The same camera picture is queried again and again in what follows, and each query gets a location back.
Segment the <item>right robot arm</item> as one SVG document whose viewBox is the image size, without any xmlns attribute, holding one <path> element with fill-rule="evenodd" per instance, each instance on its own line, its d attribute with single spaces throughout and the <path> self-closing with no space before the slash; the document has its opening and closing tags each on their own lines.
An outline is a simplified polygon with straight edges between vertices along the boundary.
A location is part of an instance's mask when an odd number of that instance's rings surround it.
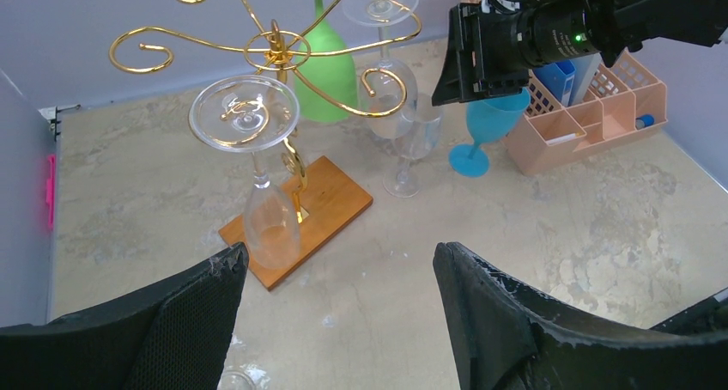
<svg viewBox="0 0 728 390">
<path fill-rule="evenodd" d="M 711 47 L 724 40 L 727 0 L 481 0 L 450 9 L 446 56 L 432 103 L 518 94 L 531 71 L 623 52 L 665 38 Z"/>
</svg>

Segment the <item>blue plastic goblet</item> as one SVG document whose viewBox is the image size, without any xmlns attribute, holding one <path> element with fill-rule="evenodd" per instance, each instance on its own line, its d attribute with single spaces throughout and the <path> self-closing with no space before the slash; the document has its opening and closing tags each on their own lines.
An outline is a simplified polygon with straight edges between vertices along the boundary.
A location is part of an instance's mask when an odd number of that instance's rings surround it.
<svg viewBox="0 0 728 390">
<path fill-rule="evenodd" d="M 460 144 L 452 148 L 449 154 L 452 169 L 470 178 L 487 173 L 490 160 L 482 146 L 505 137 L 522 118 L 530 105 L 530 99 L 529 93 L 522 88 L 517 94 L 470 102 L 465 120 L 473 144 Z"/>
</svg>

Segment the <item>clear glass back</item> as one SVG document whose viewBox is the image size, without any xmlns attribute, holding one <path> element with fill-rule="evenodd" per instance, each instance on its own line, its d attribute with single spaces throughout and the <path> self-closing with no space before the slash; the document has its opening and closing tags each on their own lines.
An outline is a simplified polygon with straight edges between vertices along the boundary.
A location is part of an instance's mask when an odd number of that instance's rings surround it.
<svg viewBox="0 0 728 390">
<path fill-rule="evenodd" d="M 409 117 L 410 129 L 394 140 L 397 163 L 385 174 L 384 188 L 394 197 L 411 198 L 420 191 L 414 165 L 427 157 L 437 146 L 442 132 L 444 112 L 434 107 L 431 95 L 419 93 L 416 110 Z"/>
</svg>

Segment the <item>pink marker on wall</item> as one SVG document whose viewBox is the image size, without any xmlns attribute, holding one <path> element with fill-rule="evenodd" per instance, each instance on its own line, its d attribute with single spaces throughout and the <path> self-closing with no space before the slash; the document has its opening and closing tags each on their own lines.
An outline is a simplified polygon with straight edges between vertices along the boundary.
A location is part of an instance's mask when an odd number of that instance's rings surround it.
<svg viewBox="0 0 728 390">
<path fill-rule="evenodd" d="M 45 181 L 45 203 L 48 208 L 47 227 L 49 230 L 53 230 L 56 215 L 57 156 L 48 155 L 46 160 L 49 168 Z"/>
</svg>

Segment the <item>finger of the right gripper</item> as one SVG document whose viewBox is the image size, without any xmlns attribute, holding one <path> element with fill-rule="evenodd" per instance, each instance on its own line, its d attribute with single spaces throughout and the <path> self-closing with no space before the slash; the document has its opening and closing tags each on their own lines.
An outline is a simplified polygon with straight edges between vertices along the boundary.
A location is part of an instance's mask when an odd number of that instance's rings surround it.
<svg viewBox="0 0 728 390">
<path fill-rule="evenodd" d="M 484 98 L 476 73 L 478 59 L 473 59 L 475 43 L 471 35 L 479 12 L 479 3 L 459 3 L 449 9 L 445 60 L 431 100 L 434 107 Z"/>
</svg>

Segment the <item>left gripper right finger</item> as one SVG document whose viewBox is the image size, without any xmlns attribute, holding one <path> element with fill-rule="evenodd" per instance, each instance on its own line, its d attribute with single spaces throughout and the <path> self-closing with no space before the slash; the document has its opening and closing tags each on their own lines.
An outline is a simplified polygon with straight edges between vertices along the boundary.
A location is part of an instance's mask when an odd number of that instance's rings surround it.
<svg viewBox="0 0 728 390">
<path fill-rule="evenodd" d="M 727 293 L 649 328 L 575 308 L 457 242 L 434 273 L 463 389 L 724 389 Z"/>
</svg>

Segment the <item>green plastic goblet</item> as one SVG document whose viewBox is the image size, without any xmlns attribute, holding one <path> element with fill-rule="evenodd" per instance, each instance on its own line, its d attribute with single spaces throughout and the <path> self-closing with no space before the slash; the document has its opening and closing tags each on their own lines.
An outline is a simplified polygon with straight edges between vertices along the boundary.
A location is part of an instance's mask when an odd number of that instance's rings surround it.
<svg viewBox="0 0 728 390">
<path fill-rule="evenodd" d="M 328 23 L 326 16 L 340 3 L 333 0 L 324 6 L 324 0 L 314 0 L 316 21 L 303 33 L 312 52 L 329 53 L 345 49 L 342 37 Z M 294 79 L 295 93 L 299 99 L 301 115 L 319 123 L 336 123 L 346 119 L 349 113 L 324 99 L 327 94 L 339 104 L 355 107 L 357 104 L 357 78 L 354 60 L 348 53 L 310 57 L 298 71 L 312 84 L 308 87 L 300 78 Z"/>
</svg>

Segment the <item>peach file organizer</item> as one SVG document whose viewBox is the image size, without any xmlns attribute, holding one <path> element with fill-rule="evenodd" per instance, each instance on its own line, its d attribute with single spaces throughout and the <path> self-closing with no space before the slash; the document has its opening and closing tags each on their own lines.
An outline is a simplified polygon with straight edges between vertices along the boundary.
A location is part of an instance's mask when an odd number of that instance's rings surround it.
<svg viewBox="0 0 728 390">
<path fill-rule="evenodd" d="M 612 71 L 620 61 L 621 56 L 607 66 L 601 59 L 584 101 L 570 107 L 564 107 L 531 71 L 525 87 L 530 105 L 500 140 L 524 173 L 536 174 L 640 139 L 634 124 L 639 110 L 646 110 L 649 131 L 666 121 L 665 85 L 652 75 L 631 86 L 623 83 Z"/>
</svg>

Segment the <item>clear glass near left arm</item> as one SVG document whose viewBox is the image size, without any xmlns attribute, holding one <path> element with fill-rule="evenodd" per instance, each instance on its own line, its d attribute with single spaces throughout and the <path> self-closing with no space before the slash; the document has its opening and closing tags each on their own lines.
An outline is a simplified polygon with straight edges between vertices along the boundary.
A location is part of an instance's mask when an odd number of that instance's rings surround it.
<svg viewBox="0 0 728 390">
<path fill-rule="evenodd" d="M 255 381 L 239 369 L 225 369 L 217 384 L 217 390 L 256 390 Z"/>
</svg>

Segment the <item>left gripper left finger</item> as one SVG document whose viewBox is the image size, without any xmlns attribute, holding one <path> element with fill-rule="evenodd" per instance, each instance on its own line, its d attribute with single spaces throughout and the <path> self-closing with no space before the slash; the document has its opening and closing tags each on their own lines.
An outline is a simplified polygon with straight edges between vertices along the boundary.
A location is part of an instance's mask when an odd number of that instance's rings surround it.
<svg viewBox="0 0 728 390">
<path fill-rule="evenodd" d="M 249 264 L 238 242 L 43 325 L 1 330 L 3 389 L 215 389 Z"/>
</svg>

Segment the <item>clear flute wine glass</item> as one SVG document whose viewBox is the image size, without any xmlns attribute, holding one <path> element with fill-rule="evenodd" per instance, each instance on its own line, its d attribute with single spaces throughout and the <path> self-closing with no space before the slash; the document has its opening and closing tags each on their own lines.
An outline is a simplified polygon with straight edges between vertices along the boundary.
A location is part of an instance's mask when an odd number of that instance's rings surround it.
<svg viewBox="0 0 728 390">
<path fill-rule="evenodd" d="M 281 270 L 300 254 L 300 225 L 287 194 L 273 183 L 262 153 L 288 138 L 300 117 L 299 102 L 283 82 L 260 75 L 224 78 L 202 90 L 188 122 L 213 149 L 252 157 L 252 190 L 243 212 L 245 244 L 263 267 Z"/>
</svg>

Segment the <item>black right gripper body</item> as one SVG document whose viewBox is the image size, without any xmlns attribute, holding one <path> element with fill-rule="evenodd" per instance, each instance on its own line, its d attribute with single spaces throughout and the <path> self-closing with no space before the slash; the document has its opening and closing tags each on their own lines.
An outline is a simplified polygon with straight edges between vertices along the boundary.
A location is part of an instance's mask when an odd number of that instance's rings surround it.
<svg viewBox="0 0 728 390">
<path fill-rule="evenodd" d="M 460 71 L 464 99 L 517 94 L 529 82 L 529 71 L 546 65 L 534 29 L 535 11 L 485 13 L 475 3 L 460 5 L 463 52 Z"/>
</svg>

